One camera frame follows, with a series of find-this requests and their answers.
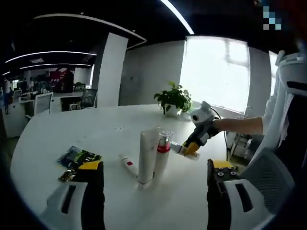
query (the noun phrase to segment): desk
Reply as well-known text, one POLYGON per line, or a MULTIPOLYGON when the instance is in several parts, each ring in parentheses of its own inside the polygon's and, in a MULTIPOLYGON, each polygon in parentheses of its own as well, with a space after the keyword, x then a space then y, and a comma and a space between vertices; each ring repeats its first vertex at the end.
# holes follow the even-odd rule
POLYGON ((140 131, 153 126, 174 131, 178 143, 183 143, 195 127, 180 117, 165 117, 156 104, 34 116, 17 143, 12 179, 25 203, 41 214, 47 198, 60 185, 57 178, 65 171, 57 158, 77 146, 102 155, 106 229, 206 229, 207 160, 225 160, 223 133, 199 149, 199 161, 171 153, 160 186, 140 191, 118 155, 127 155, 137 164, 140 131))
POLYGON ((21 96, 26 96, 29 94, 37 94, 37 91, 31 91, 31 92, 24 92, 23 94, 21 94, 21 96))
POLYGON ((5 114, 4 107, 1 108, 7 138, 19 137, 27 124, 25 115, 33 116, 33 112, 34 100, 15 100, 9 105, 9 114, 5 114))
POLYGON ((51 112, 59 113, 62 112, 62 99, 69 100, 74 98, 81 98, 83 92, 72 92, 72 93, 54 93, 51 102, 51 112))

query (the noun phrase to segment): window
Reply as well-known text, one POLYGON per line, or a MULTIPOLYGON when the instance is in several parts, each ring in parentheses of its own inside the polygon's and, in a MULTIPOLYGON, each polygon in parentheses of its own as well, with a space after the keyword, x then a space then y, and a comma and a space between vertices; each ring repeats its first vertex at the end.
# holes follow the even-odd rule
POLYGON ((17 83, 19 82, 19 80, 13 80, 12 81, 12 90, 17 88, 17 83))
POLYGON ((243 113, 249 93, 247 44, 220 37, 188 37, 180 84, 193 101, 243 113))
POLYGON ((270 55, 270 64, 271 64, 271 96, 274 94, 274 87, 276 83, 276 71, 277 71, 277 66, 275 65, 276 59, 277 59, 277 54, 269 51, 270 55))
POLYGON ((87 85, 87 89, 91 89, 91 88, 92 88, 94 68, 95 68, 95 64, 93 64, 93 66, 92 66, 92 68, 91 68, 90 84, 87 85))

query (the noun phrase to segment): mesh chair back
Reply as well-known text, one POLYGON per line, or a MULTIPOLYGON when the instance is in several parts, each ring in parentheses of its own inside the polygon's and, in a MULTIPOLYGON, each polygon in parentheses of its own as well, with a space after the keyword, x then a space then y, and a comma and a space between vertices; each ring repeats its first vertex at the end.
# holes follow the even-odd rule
POLYGON ((86 89, 83 93, 80 107, 81 108, 88 108, 88 107, 94 107, 97 97, 97 90, 93 89, 86 89))
POLYGON ((83 92, 85 89, 85 84, 75 84, 75 92, 83 92))
POLYGON ((53 92, 37 95, 35 97, 34 115, 49 110, 52 100, 53 92))
POLYGON ((250 181, 264 196, 267 209, 275 214, 294 186, 294 181, 279 158, 264 148, 248 167, 241 178, 250 181))

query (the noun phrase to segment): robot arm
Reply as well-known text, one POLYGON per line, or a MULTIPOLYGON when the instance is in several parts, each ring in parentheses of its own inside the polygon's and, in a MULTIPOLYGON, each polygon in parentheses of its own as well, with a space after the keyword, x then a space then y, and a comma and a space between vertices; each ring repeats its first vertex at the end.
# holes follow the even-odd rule
POLYGON ((215 115, 208 103, 202 102, 201 107, 193 111, 190 115, 196 127, 183 144, 187 148, 187 155, 196 152, 200 146, 204 146, 207 143, 208 139, 218 134, 218 130, 213 127, 215 115))

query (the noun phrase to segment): white tube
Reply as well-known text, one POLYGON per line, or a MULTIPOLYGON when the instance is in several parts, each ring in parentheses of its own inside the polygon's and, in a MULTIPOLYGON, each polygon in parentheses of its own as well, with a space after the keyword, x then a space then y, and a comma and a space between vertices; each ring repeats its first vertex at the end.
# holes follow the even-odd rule
POLYGON ((159 128, 152 128, 141 132, 138 174, 140 188, 147 187, 153 178, 159 133, 159 128))
POLYGON ((171 150, 173 150, 176 154, 189 158, 193 161, 198 161, 198 159, 200 158, 200 154, 197 152, 193 154, 185 154, 187 148, 173 141, 171 142, 171 150))
POLYGON ((125 157, 122 154, 120 154, 119 157, 120 161, 122 162, 124 167, 128 170, 128 172, 130 172, 131 175, 136 178, 138 176, 138 168, 135 166, 135 164, 133 164, 133 162, 130 161, 128 157, 125 157))

